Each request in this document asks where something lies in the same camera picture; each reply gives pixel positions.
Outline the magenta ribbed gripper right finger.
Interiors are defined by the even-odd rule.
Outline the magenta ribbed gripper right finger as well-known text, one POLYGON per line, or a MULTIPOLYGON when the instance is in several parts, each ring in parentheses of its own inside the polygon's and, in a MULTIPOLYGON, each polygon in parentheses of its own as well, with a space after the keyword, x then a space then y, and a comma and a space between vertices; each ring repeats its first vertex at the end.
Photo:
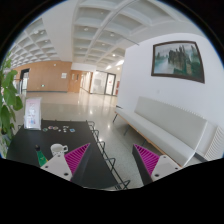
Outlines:
POLYGON ((132 154, 144 185, 181 170, 181 167, 167 155, 159 156, 137 144, 133 145, 132 154))

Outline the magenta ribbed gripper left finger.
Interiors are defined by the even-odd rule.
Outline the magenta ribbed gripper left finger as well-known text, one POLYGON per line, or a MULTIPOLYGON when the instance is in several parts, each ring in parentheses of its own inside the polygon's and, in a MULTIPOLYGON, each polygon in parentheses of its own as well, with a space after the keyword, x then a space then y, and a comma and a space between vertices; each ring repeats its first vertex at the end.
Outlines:
POLYGON ((70 181, 77 171, 90 144, 80 146, 67 154, 56 154, 41 169, 70 181))

